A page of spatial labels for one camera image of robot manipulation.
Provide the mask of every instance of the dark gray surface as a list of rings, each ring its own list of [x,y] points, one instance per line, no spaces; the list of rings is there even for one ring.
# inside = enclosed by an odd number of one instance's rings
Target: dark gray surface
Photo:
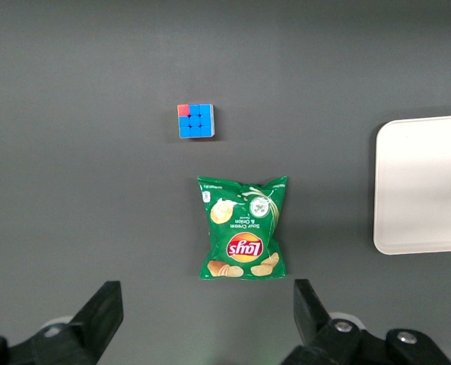
[[[12,344],[122,282],[101,364],[264,365],[300,343],[295,278],[375,335],[451,357],[451,252],[372,242],[374,138],[451,115],[451,2],[0,2],[0,334]],[[182,141],[176,105],[215,105]],[[289,277],[198,279],[197,175],[288,175]]]

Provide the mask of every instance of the metal bolt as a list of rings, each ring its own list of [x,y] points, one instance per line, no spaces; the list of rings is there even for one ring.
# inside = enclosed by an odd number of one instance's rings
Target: metal bolt
[[[415,344],[416,342],[418,342],[416,336],[414,336],[412,333],[404,331],[398,333],[398,340],[400,340],[400,342],[404,342],[405,344]]]
[[[350,332],[353,329],[353,327],[350,323],[343,322],[343,321],[336,322],[335,328],[337,329],[337,331],[344,332],[344,333]]]

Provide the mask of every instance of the bag of chips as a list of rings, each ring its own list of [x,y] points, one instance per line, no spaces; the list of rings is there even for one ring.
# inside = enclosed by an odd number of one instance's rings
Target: bag of chips
[[[278,226],[287,177],[259,186],[198,177],[210,227],[211,251],[201,279],[276,279],[286,276]]]

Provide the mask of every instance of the white tray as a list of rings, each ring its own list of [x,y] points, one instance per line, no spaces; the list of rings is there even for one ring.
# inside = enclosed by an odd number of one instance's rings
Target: white tray
[[[380,129],[373,240],[388,255],[451,251],[451,116]]]

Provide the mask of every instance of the rubik's cube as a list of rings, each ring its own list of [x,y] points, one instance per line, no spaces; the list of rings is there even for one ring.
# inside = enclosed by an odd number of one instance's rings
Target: rubik's cube
[[[213,105],[180,104],[178,122],[180,138],[210,138],[215,134]]]

